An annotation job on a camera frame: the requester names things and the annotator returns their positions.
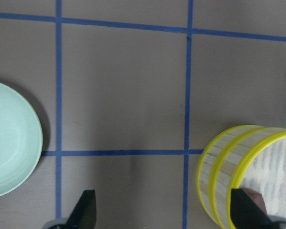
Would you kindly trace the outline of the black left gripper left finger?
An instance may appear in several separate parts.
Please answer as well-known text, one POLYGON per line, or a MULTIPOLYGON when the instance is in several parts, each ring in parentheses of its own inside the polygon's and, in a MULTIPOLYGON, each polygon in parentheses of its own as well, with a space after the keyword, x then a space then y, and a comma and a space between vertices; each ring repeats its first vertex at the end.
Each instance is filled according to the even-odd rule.
POLYGON ((70 214, 66 227, 68 229, 93 229, 96 224, 95 190, 83 191, 79 201, 70 214))

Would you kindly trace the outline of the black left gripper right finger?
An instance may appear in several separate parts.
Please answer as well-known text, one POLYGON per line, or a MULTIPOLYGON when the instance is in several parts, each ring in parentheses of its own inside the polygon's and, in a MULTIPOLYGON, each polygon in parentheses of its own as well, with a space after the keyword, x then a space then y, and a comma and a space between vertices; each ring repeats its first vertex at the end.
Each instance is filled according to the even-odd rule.
POLYGON ((262 195, 248 188, 231 189, 230 218, 237 229, 271 228, 262 195))

